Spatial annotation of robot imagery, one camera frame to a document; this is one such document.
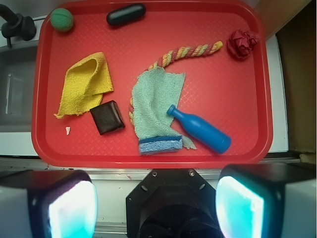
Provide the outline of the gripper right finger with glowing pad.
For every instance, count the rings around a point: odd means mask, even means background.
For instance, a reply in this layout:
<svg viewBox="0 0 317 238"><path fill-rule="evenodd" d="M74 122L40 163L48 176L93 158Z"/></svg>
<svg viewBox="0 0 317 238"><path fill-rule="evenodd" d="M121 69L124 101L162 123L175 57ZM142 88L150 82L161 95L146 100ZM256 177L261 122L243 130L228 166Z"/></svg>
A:
<svg viewBox="0 0 317 238"><path fill-rule="evenodd" d="M227 165L215 205L226 238L315 238L317 168L310 163Z"/></svg>

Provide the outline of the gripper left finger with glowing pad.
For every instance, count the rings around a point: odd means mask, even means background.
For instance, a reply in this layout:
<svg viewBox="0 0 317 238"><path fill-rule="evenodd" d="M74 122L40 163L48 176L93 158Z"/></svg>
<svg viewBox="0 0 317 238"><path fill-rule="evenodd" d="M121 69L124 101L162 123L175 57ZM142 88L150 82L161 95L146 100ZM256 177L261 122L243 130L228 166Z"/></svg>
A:
<svg viewBox="0 0 317 238"><path fill-rule="evenodd" d="M83 170L2 171L2 238L91 238L97 190Z"/></svg>

